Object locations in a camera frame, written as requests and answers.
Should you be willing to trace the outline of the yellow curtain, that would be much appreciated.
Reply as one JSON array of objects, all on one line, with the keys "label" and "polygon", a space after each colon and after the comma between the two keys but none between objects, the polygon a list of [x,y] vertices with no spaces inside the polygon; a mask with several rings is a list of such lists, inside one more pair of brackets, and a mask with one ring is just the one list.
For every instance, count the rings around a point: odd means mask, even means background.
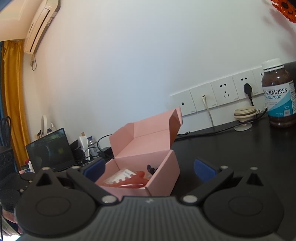
[{"label": "yellow curtain", "polygon": [[26,145],[30,143],[23,96],[23,44],[24,40],[4,41],[1,47],[1,97],[4,115],[11,118],[11,147],[19,168],[29,159]]}]

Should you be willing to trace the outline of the black power adapter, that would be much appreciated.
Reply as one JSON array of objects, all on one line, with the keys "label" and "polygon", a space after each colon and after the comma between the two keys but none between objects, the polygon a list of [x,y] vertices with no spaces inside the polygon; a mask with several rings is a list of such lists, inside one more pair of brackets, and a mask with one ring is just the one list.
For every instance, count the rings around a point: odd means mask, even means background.
[{"label": "black power adapter", "polygon": [[112,148],[111,147],[105,147],[103,149],[99,149],[98,154],[100,157],[102,157],[105,161],[109,161],[114,158]]}]

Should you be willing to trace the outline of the black laptop monitor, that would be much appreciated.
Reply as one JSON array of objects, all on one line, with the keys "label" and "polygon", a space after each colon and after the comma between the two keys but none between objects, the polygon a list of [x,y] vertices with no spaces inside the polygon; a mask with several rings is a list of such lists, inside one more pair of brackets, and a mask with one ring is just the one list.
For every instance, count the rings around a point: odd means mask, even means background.
[{"label": "black laptop monitor", "polygon": [[26,150],[36,173],[43,167],[59,172],[76,165],[63,128],[26,145]]}]

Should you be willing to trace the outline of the brown fish oil bottle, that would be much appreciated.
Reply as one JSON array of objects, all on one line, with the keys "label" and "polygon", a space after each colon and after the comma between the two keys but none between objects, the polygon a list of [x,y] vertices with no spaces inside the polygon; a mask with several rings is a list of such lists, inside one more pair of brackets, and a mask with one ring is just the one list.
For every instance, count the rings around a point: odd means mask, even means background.
[{"label": "brown fish oil bottle", "polygon": [[261,85],[269,122],[273,126],[295,124],[295,83],[279,58],[262,63]]}]

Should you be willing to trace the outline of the white wall socket panel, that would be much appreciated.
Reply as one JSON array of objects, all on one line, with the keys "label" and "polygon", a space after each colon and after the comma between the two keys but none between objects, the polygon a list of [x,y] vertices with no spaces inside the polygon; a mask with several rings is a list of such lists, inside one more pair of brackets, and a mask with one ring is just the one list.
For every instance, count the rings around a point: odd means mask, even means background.
[{"label": "white wall socket panel", "polygon": [[211,83],[205,83],[191,89],[172,94],[170,106],[180,107],[182,115],[190,115],[207,108],[216,108],[239,100],[248,99],[244,92],[244,85],[249,83],[252,87],[252,97],[263,94],[261,79],[263,69],[254,68],[245,72],[234,74]]}]

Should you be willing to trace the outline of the pink cardboard box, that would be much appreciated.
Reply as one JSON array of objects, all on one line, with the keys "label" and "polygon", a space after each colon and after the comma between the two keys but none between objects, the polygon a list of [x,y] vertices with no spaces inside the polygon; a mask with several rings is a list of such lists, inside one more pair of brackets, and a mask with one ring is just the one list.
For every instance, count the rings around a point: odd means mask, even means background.
[{"label": "pink cardboard box", "polygon": [[[106,163],[104,174],[95,182],[112,195],[169,196],[180,174],[175,152],[171,146],[183,123],[180,108],[128,123],[114,132],[109,140],[114,159]],[[143,171],[155,168],[147,184],[140,188],[120,188],[106,185],[106,180],[120,170]]]}]

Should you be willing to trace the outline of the red vase orange flowers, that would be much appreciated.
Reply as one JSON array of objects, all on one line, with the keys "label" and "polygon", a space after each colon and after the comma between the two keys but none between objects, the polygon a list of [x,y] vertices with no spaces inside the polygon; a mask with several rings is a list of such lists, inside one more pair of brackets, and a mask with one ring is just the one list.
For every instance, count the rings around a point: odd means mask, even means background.
[{"label": "red vase orange flowers", "polygon": [[276,8],[290,22],[296,23],[295,0],[271,0],[272,6]]}]

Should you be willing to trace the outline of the clear small bottle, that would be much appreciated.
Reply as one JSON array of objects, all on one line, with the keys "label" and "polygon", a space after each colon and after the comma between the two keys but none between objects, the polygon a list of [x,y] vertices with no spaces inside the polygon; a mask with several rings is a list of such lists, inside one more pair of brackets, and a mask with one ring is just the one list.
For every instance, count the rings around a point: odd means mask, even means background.
[{"label": "clear small bottle", "polygon": [[89,136],[87,139],[88,139],[89,152],[92,157],[96,157],[98,155],[98,151],[99,151],[98,146],[97,146],[97,142],[96,142],[95,138],[92,136]]}]

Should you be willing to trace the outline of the black power plug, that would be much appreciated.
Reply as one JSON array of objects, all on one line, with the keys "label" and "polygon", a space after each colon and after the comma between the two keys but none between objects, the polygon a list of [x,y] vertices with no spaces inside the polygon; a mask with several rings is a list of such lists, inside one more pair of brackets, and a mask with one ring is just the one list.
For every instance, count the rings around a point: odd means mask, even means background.
[{"label": "black power plug", "polygon": [[251,85],[249,83],[246,83],[244,85],[244,92],[245,92],[245,94],[247,94],[251,105],[254,106],[254,103],[253,103],[253,100],[252,100],[252,87],[251,87]]}]

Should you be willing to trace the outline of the alcohol pad packet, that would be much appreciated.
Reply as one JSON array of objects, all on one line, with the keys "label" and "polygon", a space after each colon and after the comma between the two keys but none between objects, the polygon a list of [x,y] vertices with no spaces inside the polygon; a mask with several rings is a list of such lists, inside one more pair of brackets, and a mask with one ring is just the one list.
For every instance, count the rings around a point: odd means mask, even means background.
[{"label": "alcohol pad packet", "polygon": [[130,169],[120,169],[118,172],[104,180],[104,185],[118,184],[119,182],[128,180],[135,175],[136,173],[131,171]]}]

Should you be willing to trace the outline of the red gua sha tool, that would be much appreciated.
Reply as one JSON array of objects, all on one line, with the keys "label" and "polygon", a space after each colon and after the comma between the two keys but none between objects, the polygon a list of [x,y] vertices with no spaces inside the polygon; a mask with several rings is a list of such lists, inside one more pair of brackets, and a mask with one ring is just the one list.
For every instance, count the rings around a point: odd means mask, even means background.
[{"label": "red gua sha tool", "polygon": [[145,173],[143,171],[137,171],[136,175],[132,178],[121,181],[118,184],[112,184],[112,185],[104,185],[108,187],[119,187],[119,188],[142,188],[145,187],[148,183],[149,179],[145,177]]}]

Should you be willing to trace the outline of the white air conditioner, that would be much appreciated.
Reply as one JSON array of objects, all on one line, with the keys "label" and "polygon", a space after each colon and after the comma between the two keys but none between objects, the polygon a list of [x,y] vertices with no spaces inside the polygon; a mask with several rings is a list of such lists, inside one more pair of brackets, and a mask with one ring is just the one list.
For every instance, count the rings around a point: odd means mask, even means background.
[{"label": "white air conditioner", "polygon": [[59,12],[60,0],[43,0],[39,5],[30,24],[25,38],[23,51],[27,54],[35,54],[48,27]]}]

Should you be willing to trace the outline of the black hair clip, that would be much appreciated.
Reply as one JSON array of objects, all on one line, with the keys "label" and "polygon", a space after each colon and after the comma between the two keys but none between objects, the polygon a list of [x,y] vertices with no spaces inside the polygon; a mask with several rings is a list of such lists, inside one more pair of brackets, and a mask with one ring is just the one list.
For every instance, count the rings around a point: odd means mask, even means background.
[{"label": "black hair clip", "polygon": [[151,165],[147,165],[147,171],[153,175],[154,173],[156,173],[157,168],[152,167]]}]

